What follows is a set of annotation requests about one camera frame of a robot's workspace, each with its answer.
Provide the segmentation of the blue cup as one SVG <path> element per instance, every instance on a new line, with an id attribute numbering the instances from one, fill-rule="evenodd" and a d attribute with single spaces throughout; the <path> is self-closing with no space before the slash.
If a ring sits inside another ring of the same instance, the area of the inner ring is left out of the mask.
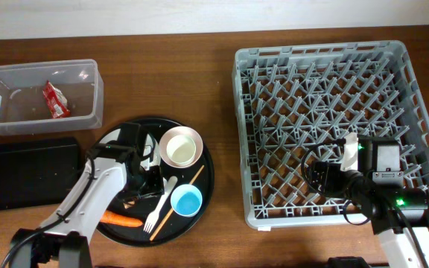
<path id="1" fill-rule="evenodd" d="M 196 186 L 183 184 L 174 189 L 170 201 L 176 214 L 182 217 L 193 217 L 201 209 L 203 195 Z"/>

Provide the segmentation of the pink bowl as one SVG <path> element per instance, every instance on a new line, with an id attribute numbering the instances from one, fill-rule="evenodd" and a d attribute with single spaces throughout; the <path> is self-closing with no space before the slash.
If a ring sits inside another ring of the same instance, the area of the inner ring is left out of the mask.
<path id="1" fill-rule="evenodd" d="M 200 134 L 190 127 L 173 127 L 159 141 L 161 159 L 173 168 L 189 168 L 203 153 Z"/>

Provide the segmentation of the red snack wrapper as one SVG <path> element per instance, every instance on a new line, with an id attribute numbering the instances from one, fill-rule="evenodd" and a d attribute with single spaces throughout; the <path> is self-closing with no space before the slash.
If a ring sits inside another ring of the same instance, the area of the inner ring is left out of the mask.
<path id="1" fill-rule="evenodd" d="M 67 118 L 71 115 L 67 107 L 68 101 L 66 97 L 51 82 L 46 82 L 42 93 L 52 118 Z"/>

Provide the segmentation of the cream paper cup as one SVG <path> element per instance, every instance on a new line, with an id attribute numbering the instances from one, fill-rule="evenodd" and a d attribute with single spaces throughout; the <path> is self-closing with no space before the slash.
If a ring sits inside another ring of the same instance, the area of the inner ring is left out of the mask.
<path id="1" fill-rule="evenodd" d="M 186 166 L 194 160 L 196 144 L 187 135 L 176 135 L 168 141 L 166 147 L 168 158 L 179 166 Z"/>

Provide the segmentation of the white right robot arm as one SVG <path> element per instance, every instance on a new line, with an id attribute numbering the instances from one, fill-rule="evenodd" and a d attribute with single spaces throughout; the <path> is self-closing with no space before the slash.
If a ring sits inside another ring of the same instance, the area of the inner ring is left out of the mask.
<path id="1" fill-rule="evenodd" d="M 332 144 L 343 150 L 339 164 L 301 161 L 309 190 L 357 206 L 390 267 L 429 267 L 429 196 L 403 186 L 400 144 L 394 138 L 357 133 Z"/>

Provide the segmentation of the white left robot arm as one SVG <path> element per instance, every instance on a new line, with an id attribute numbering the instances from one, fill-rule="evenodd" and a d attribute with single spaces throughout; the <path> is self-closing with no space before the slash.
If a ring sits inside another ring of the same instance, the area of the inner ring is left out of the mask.
<path id="1" fill-rule="evenodd" d="M 90 267 L 89 242 L 113 200 L 128 203 L 164 191 L 159 145 L 147 127 L 124 122 L 86 152 L 86 164 L 57 210 L 37 229 L 13 236 L 3 267 Z"/>

